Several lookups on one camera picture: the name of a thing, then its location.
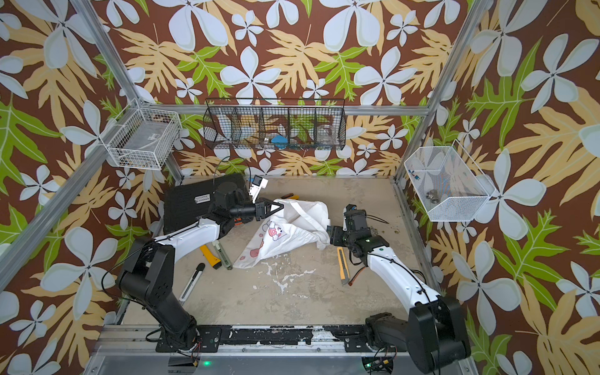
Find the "white cartoon print pouch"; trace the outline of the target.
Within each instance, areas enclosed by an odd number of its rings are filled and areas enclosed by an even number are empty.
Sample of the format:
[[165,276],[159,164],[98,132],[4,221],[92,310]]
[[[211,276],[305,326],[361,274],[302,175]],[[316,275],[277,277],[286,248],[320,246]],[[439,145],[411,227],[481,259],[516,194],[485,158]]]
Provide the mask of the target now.
[[327,233],[331,225],[328,206],[324,202],[278,199],[284,209],[259,225],[251,241],[234,262],[236,269],[250,269],[264,259],[273,258],[304,245],[314,244],[318,250],[330,244]]

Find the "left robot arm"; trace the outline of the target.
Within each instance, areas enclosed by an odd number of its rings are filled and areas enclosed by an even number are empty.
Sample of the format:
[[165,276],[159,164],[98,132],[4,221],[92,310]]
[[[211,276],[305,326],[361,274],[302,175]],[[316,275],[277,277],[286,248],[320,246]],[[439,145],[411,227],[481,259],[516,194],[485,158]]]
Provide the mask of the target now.
[[123,262],[117,287],[142,305],[159,323],[158,353],[190,356],[201,345],[196,319],[173,293],[176,263],[187,254],[222,239],[238,223],[261,221],[284,209],[284,205],[259,198],[268,181],[255,177],[245,189],[227,181],[216,187],[208,212],[195,223],[145,242]]

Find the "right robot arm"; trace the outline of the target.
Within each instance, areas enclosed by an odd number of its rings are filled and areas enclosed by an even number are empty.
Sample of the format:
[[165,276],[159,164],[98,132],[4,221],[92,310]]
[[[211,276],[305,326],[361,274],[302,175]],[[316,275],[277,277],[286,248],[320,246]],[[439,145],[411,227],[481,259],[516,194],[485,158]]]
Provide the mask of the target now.
[[367,343],[371,348],[404,351],[422,373],[442,368],[471,356],[471,345],[459,302],[440,295],[396,256],[390,243],[375,234],[367,212],[348,205],[342,226],[329,226],[331,245],[346,248],[364,269],[378,275],[406,310],[400,320],[388,312],[365,320]]

